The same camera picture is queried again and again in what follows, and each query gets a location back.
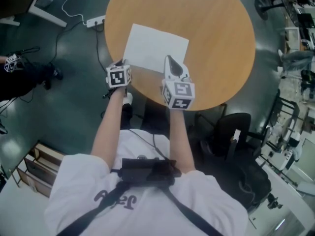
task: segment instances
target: hand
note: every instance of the hand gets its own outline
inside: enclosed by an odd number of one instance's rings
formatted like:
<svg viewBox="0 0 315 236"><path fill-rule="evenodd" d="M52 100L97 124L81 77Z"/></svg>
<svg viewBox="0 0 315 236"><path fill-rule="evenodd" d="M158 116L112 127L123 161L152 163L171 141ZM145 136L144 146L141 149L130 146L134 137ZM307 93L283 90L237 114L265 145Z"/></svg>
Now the hand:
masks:
<svg viewBox="0 0 315 236"><path fill-rule="evenodd" d="M127 59L125 59L125 60L120 59L120 60L118 60L118 61L115 61L115 62L111 63L108 67L128 65L128 63L129 63L129 62L128 62Z"/></svg>
<svg viewBox="0 0 315 236"><path fill-rule="evenodd" d="M6 61L7 57L5 56L0 56L0 64L4 64Z"/></svg>
<svg viewBox="0 0 315 236"><path fill-rule="evenodd" d="M314 6L314 1L313 0L308 0L309 1L309 5Z"/></svg>

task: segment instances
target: table leg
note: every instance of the table leg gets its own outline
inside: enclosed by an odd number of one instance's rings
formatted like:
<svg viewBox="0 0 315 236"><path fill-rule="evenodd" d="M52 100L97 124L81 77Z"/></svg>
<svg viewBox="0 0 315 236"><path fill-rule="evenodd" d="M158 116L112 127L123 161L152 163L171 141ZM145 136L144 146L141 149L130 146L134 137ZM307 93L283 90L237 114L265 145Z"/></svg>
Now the table leg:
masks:
<svg viewBox="0 0 315 236"><path fill-rule="evenodd" d="M12 25L12 26L20 26L19 22L14 21L14 18L1 18L0 24Z"/></svg>
<svg viewBox="0 0 315 236"><path fill-rule="evenodd" d="M36 6L32 5L29 9L29 13L31 14L34 14L38 17L41 17L43 19L46 19L58 26L61 26L61 27L66 27L67 26L67 23L62 21L61 19L49 14L48 12L42 10L42 9L39 9L37 8Z"/></svg>
<svg viewBox="0 0 315 236"><path fill-rule="evenodd" d="M277 8L277 7L284 7L283 3L279 3L279 4L271 5L271 6L264 6L264 4L260 0L255 0L254 4L255 4L257 13L263 20L268 19L267 10Z"/></svg>

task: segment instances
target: black strap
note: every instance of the black strap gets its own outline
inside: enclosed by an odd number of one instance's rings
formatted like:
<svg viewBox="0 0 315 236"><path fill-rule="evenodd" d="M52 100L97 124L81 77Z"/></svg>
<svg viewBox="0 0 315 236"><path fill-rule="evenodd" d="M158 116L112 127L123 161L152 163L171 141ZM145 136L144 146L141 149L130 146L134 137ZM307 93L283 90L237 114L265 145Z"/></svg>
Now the black strap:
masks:
<svg viewBox="0 0 315 236"><path fill-rule="evenodd" d="M105 198L102 199L97 208L82 215L80 218L78 218L72 224L70 224L64 230L62 230L59 234L57 234L57 236L79 236L101 211L113 205L128 189L130 189L129 184L119 182L116 185L116 188L112 190L110 193L108 193L108 195L106 195ZM199 216L193 210L179 202L178 199L170 192L169 188L161 188L161 190L177 206L177 208L182 212L182 214L197 228L203 231L206 235L222 236L221 233L219 233L201 216Z"/></svg>
<svg viewBox="0 0 315 236"><path fill-rule="evenodd" d="M200 215L194 212L192 209L188 208L184 204L178 201L178 199L171 193L169 188L161 189L164 194L177 206L177 208L182 212L182 214L196 227L203 231L209 236L222 236L212 225L210 225L206 220L204 220Z"/></svg>
<svg viewBox="0 0 315 236"><path fill-rule="evenodd" d="M82 215L80 218L75 220L72 224L67 226L60 233L58 233L57 236L79 236L101 211L113 205L129 188L129 184L119 182L116 185L116 188L102 199L97 208Z"/></svg>

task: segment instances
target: white cable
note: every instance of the white cable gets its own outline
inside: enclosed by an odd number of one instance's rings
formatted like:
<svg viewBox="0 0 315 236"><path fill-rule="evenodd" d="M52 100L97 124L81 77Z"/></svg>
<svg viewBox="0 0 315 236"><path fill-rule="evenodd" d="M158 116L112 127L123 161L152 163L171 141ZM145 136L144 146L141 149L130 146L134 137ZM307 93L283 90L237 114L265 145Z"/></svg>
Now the white cable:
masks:
<svg viewBox="0 0 315 236"><path fill-rule="evenodd" d="M63 3L63 5L61 6L61 10L63 10L63 12L68 16L68 17L78 17L78 16L80 16L81 18L82 18L82 23L83 23L83 25L87 25L87 24L85 24L84 23L84 18L83 18L83 15L82 14L76 14L76 15L69 15L64 9L63 9L63 6L64 6L64 4L67 2L68 0L66 0L64 3Z"/></svg>

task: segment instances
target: sheet of paper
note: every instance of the sheet of paper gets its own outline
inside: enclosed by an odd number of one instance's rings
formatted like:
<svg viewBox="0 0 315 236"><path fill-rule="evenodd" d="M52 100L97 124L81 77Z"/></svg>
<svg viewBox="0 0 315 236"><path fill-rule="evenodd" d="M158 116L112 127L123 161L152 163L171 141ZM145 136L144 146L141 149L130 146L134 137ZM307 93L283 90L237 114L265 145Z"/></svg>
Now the sheet of paper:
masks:
<svg viewBox="0 0 315 236"><path fill-rule="evenodd" d="M124 59L130 65L163 73L164 60L171 55L184 63L189 40L168 32L133 24Z"/></svg>

